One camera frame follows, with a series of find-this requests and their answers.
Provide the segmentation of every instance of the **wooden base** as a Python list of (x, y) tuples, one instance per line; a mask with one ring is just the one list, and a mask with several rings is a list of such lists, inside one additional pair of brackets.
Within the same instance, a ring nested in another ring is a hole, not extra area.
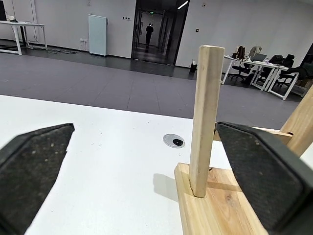
[(231, 170), (209, 171), (205, 198), (190, 188), (189, 165), (175, 168), (184, 235), (267, 235)]

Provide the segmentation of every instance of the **power outlet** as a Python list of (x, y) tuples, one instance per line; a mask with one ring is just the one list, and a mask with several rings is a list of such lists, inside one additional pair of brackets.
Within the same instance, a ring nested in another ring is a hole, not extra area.
[(131, 21), (132, 19), (128, 16), (123, 16), (123, 20), (126, 20), (126, 21)]

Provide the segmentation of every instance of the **bag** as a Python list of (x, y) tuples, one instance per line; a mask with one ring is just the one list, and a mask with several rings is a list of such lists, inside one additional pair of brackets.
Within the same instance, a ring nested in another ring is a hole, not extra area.
[(274, 55), (270, 60), (270, 63), (275, 65), (282, 65), (284, 62), (284, 58), (282, 55)]
[(237, 60), (243, 60), (246, 54), (246, 48), (244, 46), (236, 47), (235, 53), (233, 53), (232, 58)]

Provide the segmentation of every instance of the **wood grain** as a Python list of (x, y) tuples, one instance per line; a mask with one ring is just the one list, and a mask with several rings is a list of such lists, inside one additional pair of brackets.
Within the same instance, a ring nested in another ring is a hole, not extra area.
[[(266, 129), (266, 128), (260, 128), (260, 127), (253, 127), (253, 128), (264, 130), (264, 131), (267, 131), (267, 132), (275, 135), (282, 143), (284, 143), (286, 145), (289, 143), (289, 141), (293, 137), (293, 135), (280, 132), (279, 130), (272, 130), (272, 129)], [(221, 138), (220, 138), (219, 133), (217, 131), (214, 134), (213, 140), (214, 141), (221, 141)]]
[(313, 86), (280, 130), (292, 133), (287, 146), (299, 157), (313, 142)]
[(192, 131), (189, 179), (193, 194), (205, 196), (225, 49), (201, 46)]
[(231, 170), (209, 171), (204, 198), (193, 196), (188, 174), (187, 164), (179, 163), (175, 168), (184, 235), (268, 234)]

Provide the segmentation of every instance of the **table leg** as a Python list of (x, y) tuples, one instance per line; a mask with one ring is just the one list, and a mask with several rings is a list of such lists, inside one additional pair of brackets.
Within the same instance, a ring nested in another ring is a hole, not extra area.
[(15, 36), (15, 41), (18, 47), (18, 51), (19, 51), (19, 55), (22, 55), (22, 50), (21, 50), (21, 45), (20, 45), (20, 40), (19, 40), (19, 33), (18, 33), (18, 28), (16, 25), (12, 26), (13, 28), (13, 32), (14, 32), (14, 36)]
[(278, 76), (280, 75), (281, 71), (282, 71), (281, 69), (279, 69), (279, 70), (277, 71), (277, 74), (276, 74), (274, 80), (272, 80), (272, 81), (270, 82), (270, 84), (269, 84), (270, 87), (269, 87), (269, 88), (266, 87), (267, 92), (269, 92), (269, 91), (271, 91), (271, 90), (273, 89), (273, 87), (274, 87), (274, 85), (275, 85), (275, 82), (277, 81)]
[(283, 100), (286, 100), (286, 99), (287, 99), (289, 93), (291, 92), (291, 90), (293, 89), (295, 83), (297, 82), (298, 77), (299, 77), (299, 74), (293, 79), (293, 81), (292, 81), (292, 83), (290, 84), (290, 86), (289, 86), (289, 88), (288, 88), (286, 94), (285, 94), (284, 97), (283, 97)]
[(23, 26), (20, 26), (21, 29), (21, 36), (22, 36), (22, 40), (23, 40), (23, 46), (26, 46), (26, 41), (25, 41), (25, 35), (24, 35), (24, 29)]
[(26, 40), (26, 47), (29, 47), (29, 42), (27, 38), (27, 32), (26, 32), (26, 27), (24, 26), (24, 35), (25, 35), (25, 40)]
[(262, 91), (264, 91), (265, 87), (267, 86), (268, 82), (271, 80), (272, 75), (274, 73), (274, 71), (276, 70), (276, 68), (272, 68), (272, 70), (270, 71), (268, 77), (265, 80), (265, 83), (263, 84), (263, 87), (261, 88)]
[(252, 83), (254, 82), (254, 80), (255, 80), (257, 74), (258, 74), (259, 71), (260, 71), (260, 67), (261, 67), (261, 66), (258, 66), (258, 69), (255, 71), (255, 74), (254, 74), (253, 79), (251, 80), (250, 84), (252, 84)]
[(259, 79), (259, 77), (260, 77), (262, 71), (263, 71), (263, 66), (260, 66), (259, 72), (256, 73), (256, 76), (254, 75), (254, 76), (255, 76), (255, 79), (252, 80), (251, 85), (253, 85), (253, 84), (257, 85), (256, 82), (258, 81), (258, 79)]
[(45, 40), (45, 27), (44, 26), (43, 26), (43, 33), (44, 33), (45, 49), (48, 50), (47, 42)]
[(224, 85), (224, 83), (225, 83), (225, 81), (226, 81), (226, 79), (227, 79), (227, 76), (228, 76), (228, 73), (229, 73), (229, 70), (230, 70), (230, 68), (231, 68), (232, 64), (233, 64), (233, 61), (232, 61), (232, 60), (230, 60), (230, 63), (229, 63), (228, 69), (227, 69), (227, 71), (226, 71), (226, 73), (225, 73), (225, 75), (224, 75), (224, 78), (223, 78), (223, 80), (222, 80), (222, 85)]

